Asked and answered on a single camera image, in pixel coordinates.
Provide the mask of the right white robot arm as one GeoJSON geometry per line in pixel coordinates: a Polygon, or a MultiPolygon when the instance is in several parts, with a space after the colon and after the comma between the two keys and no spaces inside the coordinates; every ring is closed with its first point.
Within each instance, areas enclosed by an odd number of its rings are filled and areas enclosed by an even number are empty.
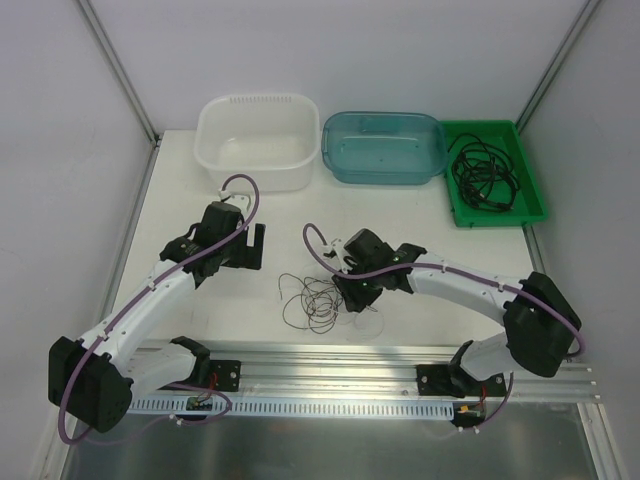
{"type": "Polygon", "coordinates": [[[517,279],[467,270],[418,245],[392,248],[368,229],[333,241],[323,255],[339,262],[332,280],[350,312],[370,307],[384,291],[402,291],[447,300],[502,327],[485,340],[464,342],[446,365],[419,373],[427,395],[464,398],[483,387],[502,395],[506,389],[495,378],[519,369],[552,378],[577,341],[579,317],[542,273],[517,279]]]}

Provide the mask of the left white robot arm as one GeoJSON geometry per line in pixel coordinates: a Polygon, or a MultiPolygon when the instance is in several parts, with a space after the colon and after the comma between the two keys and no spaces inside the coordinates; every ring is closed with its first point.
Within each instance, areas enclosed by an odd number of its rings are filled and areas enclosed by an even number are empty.
{"type": "Polygon", "coordinates": [[[136,361],[134,353],[176,305],[220,268],[258,270],[265,227],[247,233],[258,198],[228,194],[210,203],[188,232],[169,241],[144,281],[117,311],[78,339],[60,337],[49,350],[48,397],[58,406],[58,434],[67,445],[82,441],[66,432],[72,415],[89,431],[105,433],[131,403],[167,385],[209,392],[210,351],[185,336],[136,361]]]}

